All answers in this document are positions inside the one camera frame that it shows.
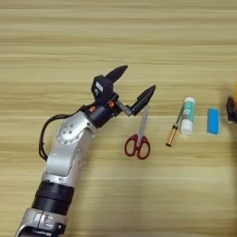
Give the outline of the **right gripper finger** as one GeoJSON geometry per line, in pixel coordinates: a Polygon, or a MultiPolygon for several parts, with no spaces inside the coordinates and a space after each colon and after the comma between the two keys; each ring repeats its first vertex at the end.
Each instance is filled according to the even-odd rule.
{"type": "Polygon", "coordinates": [[[228,122],[235,123],[236,122],[236,111],[234,110],[234,102],[231,96],[228,97],[226,103],[226,110],[228,114],[228,122]]]}

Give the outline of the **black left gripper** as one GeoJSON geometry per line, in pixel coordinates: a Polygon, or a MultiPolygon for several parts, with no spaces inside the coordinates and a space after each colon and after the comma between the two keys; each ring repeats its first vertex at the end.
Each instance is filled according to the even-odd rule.
{"type": "MultiPolygon", "coordinates": [[[[110,71],[106,77],[112,82],[116,82],[127,68],[127,65],[117,67],[110,71]]],[[[153,85],[143,91],[137,97],[137,101],[132,105],[131,109],[119,101],[119,96],[117,94],[113,94],[111,98],[104,102],[95,99],[93,103],[82,106],[81,111],[88,117],[96,128],[101,128],[110,119],[118,116],[121,112],[124,112],[127,116],[130,116],[131,113],[136,116],[149,103],[155,89],[156,86],[153,85]]]]}

